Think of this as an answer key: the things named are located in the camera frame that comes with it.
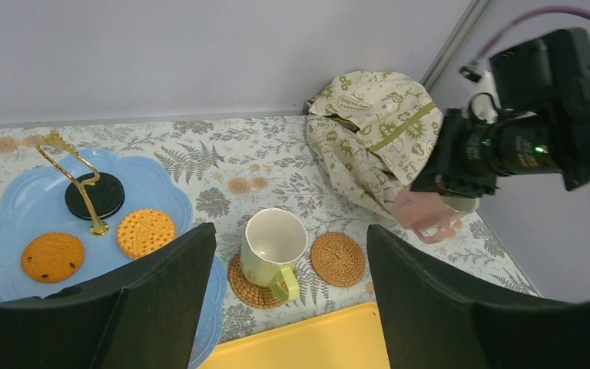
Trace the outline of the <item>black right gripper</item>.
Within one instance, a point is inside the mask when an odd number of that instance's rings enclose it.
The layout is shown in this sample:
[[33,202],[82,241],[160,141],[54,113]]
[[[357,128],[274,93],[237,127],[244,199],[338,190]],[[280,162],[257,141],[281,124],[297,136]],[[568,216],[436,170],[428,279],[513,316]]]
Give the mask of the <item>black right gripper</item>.
[[471,106],[446,110],[414,192],[480,198],[501,177],[558,173],[566,190],[590,182],[590,39],[550,32],[492,56],[494,122]]

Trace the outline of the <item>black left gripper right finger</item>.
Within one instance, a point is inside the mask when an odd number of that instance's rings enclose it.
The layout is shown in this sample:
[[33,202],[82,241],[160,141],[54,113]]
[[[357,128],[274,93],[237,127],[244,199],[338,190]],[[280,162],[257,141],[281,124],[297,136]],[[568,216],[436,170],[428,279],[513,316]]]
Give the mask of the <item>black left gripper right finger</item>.
[[384,227],[366,253],[393,368],[590,368],[590,301],[489,283]]

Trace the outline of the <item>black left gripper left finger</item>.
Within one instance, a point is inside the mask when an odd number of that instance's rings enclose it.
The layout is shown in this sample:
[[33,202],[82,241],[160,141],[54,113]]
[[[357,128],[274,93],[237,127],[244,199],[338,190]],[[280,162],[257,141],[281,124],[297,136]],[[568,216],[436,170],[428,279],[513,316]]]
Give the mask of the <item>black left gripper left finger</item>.
[[0,303],[0,368],[186,368],[217,246],[203,223],[46,298]]

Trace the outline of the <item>yellow serving tray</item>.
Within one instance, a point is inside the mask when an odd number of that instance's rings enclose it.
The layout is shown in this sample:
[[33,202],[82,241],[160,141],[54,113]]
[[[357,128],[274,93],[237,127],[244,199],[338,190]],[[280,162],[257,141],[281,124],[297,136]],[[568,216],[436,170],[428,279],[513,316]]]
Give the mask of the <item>yellow serving tray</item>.
[[366,302],[219,344],[202,368],[389,368],[377,304]]

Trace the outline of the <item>orange waffle cookie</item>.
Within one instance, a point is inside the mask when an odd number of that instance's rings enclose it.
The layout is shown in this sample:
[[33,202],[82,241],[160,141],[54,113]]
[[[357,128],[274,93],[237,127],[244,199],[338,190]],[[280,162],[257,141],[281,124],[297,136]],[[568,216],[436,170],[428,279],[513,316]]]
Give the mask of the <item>orange waffle cookie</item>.
[[163,211],[150,208],[126,215],[116,232],[119,249],[133,259],[155,252],[176,237],[174,221]]

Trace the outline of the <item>pink paper cup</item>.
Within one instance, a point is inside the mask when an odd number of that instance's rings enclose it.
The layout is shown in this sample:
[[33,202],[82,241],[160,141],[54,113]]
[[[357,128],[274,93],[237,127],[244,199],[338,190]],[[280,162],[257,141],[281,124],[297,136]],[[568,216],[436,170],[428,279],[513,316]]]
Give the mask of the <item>pink paper cup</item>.
[[393,201],[392,216],[426,244],[447,239],[451,226],[479,206],[478,198],[443,197],[432,192],[402,189]]

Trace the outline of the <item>woven rattan coaster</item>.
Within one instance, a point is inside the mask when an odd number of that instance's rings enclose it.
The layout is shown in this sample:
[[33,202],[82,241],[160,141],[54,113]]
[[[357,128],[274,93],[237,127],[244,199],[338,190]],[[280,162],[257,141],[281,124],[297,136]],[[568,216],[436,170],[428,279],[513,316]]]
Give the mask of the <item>woven rattan coaster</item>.
[[339,232],[327,232],[314,241],[310,262],[323,281],[338,288],[358,284],[366,271],[363,249],[353,238]]
[[239,300],[252,308],[270,309],[283,304],[270,288],[252,284],[245,278],[240,266],[240,253],[236,253],[230,260],[227,280]]

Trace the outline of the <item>orange round cookie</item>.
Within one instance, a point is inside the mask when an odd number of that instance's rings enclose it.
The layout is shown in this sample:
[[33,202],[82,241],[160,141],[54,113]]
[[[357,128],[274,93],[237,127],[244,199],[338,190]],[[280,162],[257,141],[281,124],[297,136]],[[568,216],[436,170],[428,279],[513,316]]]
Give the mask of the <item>orange round cookie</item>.
[[85,261],[85,247],[72,234],[38,236],[22,252],[21,267],[33,281],[54,284],[73,276]]

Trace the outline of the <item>black round cookie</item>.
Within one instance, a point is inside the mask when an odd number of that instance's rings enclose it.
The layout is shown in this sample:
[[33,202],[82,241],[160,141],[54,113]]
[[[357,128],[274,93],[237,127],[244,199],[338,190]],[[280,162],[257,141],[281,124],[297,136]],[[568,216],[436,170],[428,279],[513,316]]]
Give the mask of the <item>black round cookie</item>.
[[[97,216],[106,219],[118,212],[125,199],[124,186],[117,177],[106,172],[100,173],[100,178],[93,186],[86,186],[85,190],[94,205]],[[74,184],[70,184],[65,191],[65,204],[76,217],[90,220],[91,216],[83,197]]]

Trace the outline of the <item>blue three-tier cake stand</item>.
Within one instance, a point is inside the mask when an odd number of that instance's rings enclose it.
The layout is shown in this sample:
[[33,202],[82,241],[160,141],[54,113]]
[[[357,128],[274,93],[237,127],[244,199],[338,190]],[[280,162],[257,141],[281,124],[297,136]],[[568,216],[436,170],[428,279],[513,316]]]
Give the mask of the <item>blue three-tier cake stand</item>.
[[[125,215],[142,208],[168,214],[177,226],[178,237],[197,227],[187,195],[178,188],[164,167],[141,156],[119,156],[104,149],[87,149],[85,157],[98,168],[122,181],[125,199],[121,209],[108,219],[116,228]],[[50,167],[26,171],[5,189],[0,202],[0,303],[25,298],[46,298],[65,288],[90,281],[134,260],[117,246],[115,234],[95,236],[87,221],[74,216],[65,204],[68,181]],[[19,258],[30,241],[51,231],[77,236],[85,245],[86,259],[77,274],[57,284],[39,284],[26,277]],[[204,295],[189,367],[197,367],[215,348],[221,334],[215,321],[222,318],[222,298],[211,296],[213,289],[225,291],[226,272],[214,253]]]

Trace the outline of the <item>green paper cup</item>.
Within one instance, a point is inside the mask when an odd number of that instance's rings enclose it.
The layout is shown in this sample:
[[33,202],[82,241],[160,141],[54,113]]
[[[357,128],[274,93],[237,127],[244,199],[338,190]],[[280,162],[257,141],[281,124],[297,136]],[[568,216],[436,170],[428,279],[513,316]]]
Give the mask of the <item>green paper cup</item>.
[[245,225],[241,270],[251,284],[269,288],[280,301],[291,302],[300,296],[294,267],[308,248],[309,235],[299,217],[280,208],[266,208]]

